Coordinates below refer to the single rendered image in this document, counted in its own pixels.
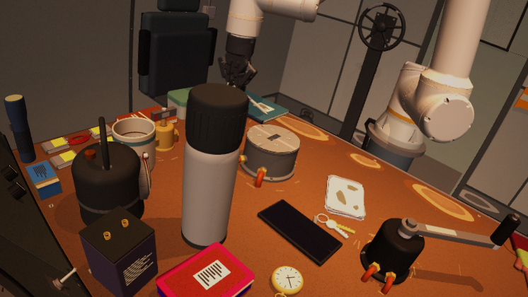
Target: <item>headrest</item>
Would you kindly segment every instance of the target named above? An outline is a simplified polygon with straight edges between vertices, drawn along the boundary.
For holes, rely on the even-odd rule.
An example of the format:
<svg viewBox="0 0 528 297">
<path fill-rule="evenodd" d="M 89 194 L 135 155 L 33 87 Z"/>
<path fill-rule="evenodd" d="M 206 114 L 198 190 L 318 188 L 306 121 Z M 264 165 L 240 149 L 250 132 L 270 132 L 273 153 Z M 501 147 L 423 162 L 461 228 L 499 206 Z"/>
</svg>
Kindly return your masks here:
<svg viewBox="0 0 528 297">
<path fill-rule="evenodd" d="M 160 11 L 197 12 L 199 8 L 200 0 L 158 0 Z"/>
</svg>

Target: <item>chair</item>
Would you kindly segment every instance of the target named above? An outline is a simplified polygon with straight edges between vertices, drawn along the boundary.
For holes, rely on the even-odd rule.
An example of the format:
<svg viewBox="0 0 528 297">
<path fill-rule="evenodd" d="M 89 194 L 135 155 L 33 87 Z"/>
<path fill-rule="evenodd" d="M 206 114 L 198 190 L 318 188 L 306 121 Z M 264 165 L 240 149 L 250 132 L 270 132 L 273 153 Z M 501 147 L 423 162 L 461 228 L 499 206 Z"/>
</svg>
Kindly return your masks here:
<svg viewBox="0 0 528 297">
<path fill-rule="evenodd" d="M 158 0 L 161 12 L 142 13 L 139 31 L 139 90 L 155 98 L 207 82 L 218 30 L 197 13 L 200 0 Z"/>
</svg>

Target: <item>pocket watch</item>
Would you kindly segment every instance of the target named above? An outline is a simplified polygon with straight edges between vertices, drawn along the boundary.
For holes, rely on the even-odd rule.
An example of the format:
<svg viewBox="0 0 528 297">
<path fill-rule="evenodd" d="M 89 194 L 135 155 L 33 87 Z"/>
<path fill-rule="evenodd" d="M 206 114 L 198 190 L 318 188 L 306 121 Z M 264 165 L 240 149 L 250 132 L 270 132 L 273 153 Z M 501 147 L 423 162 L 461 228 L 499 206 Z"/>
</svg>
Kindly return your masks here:
<svg viewBox="0 0 528 297">
<path fill-rule="evenodd" d="M 278 296 L 291 296 L 299 293 L 304 284 L 301 273 L 290 266 L 281 266 L 271 274 L 271 284 L 279 292 Z"/>
</svg>

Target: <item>blue stripe on mug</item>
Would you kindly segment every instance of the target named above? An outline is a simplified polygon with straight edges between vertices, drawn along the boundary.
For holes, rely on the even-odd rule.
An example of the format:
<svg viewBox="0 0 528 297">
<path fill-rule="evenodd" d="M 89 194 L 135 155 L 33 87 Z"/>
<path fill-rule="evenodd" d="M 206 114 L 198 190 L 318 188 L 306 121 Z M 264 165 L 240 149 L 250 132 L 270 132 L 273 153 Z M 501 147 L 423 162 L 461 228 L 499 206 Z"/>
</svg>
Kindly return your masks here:
<svg viewBox="0 0 528 297">
<path fill-rule="evenodd" d="M 119 139 L 116 139 L 115 137 L 114 138 L 114 141 L 115 142 L 119 142 L 121 144 L 126 144 L 130 147 L 133 147 L 133 146 L 144 146 L 145 144 L 150 144 L 151 142 L 153 142 L 156 138 L 156 134 L 154 134 L 151 138 L 147 139 L 147 140 L 143 140 L 143 141 L 140 141 L 140 142 L 126 142 L 126 141 L 122 141 L 122 140 L 119 140 Z"/>
</svg>

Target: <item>yellow sticky note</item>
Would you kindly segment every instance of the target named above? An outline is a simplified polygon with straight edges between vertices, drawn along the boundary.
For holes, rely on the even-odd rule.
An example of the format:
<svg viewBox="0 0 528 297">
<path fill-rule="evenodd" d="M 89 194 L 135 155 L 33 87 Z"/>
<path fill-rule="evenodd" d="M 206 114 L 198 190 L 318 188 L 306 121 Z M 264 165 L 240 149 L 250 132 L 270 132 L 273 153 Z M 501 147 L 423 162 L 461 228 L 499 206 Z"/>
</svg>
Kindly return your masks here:
<svg viewBox="0 0 528 297">
<path fill-rule="evenodd" d="M 52 144 L 54 147 L 63 146 L 66 144 L 66 141 L 64 140 L 64 138 L 59 137 L 57 139 L 53 139 Z"/>
<path fill-rule="evenodd" d="M 67 151 L 66 153 L 61 153 L 59 156 L 64 162 L 69 162 L 75 158 L 75 153 L 73 151 Z"/>
<path fill-rule="evenodd" d="M 99 126 L 94 127 L 94 128 L 92 128 L 92 129 L 90 129 L 90 130 L 91 130 L 92 133 L 94 133 L 95 135 L 99 135 L 99 134 L 100 134 L 100 132 L 99 132 Z"/>
</svg>

